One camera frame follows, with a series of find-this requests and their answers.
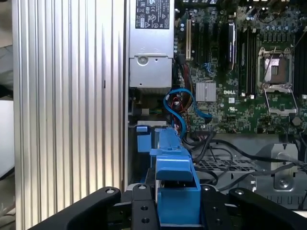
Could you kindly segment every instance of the silver side panel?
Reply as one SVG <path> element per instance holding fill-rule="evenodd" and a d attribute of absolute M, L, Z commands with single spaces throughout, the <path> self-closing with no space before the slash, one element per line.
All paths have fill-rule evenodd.
<path fill-rule="evenodd" d="M 121 188 L 124 0 L 14 0 L 16 225 Z"/>

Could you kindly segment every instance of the motherboard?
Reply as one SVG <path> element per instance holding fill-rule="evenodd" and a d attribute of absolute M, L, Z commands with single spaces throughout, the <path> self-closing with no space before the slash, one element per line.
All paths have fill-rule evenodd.
<path fill-rule="evenodd" d="M 213 116 L 207 124 L 191 106 L 184 115 L 188 130 L 221 123 L 220 133 L 307 127 L 307 15 L 288 5 L 177 12 L 174 54 L 186 59 L 197 107 Z"/>

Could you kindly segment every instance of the blue plastic bracket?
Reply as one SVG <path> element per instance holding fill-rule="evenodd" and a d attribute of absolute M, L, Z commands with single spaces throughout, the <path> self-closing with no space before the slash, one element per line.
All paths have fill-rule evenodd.
<path fill-rule="evenodd" d="M 160 222 L 177 225 L 199 224 L 201 186 L 191 155 L 181 145 L 174 129 L 156 129 L 155 132 L 158 134 L 157 148 L 151 149 L 150 155 L 156 160 L 156 180 L 183 182 L 182 186 L 167 187 L 165 184 L 164 187 L 158 188 Z"/>
<path fill-rule="evenodd" d="M 157 156 L 156 179 L 162 181 L 193 181 L 189 156 Z"/>
<path fill-rule="evenodd" d="M 152 148 L 152 134 L 150 127 L 137 126 L 136 132 L 138 141 L 138 152 L 148 153 Z"/>

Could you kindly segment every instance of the cpu socket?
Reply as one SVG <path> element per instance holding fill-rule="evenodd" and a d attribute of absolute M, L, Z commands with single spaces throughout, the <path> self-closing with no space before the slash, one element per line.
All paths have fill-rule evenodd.
<path fill-rule="evenodd" d="M 261 48 L 258 55 L 257 79 L 260 91 L 264 92 L 270 114 L 297 114 L 298 108 L 292 91 L 293 60 L 290 48 L 266 51 Z M 281 93 L 290 96 L 293 108 L 279 109 L 270 106 L 269 94 Z"/>
<path fill-rule="evenodd" d="M 258 85 L 292 84 L 292 54 L 289 48 L 284 51 L 266 51 L 261 48 L 258 56 Z"/>

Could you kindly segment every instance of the power supply label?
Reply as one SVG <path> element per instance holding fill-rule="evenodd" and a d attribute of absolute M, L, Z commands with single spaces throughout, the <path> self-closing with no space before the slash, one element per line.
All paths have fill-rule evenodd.
<path fill-rule="evenodd" d="M 136 29 L 169 29 L 170 0 L 136 0 Z"/>

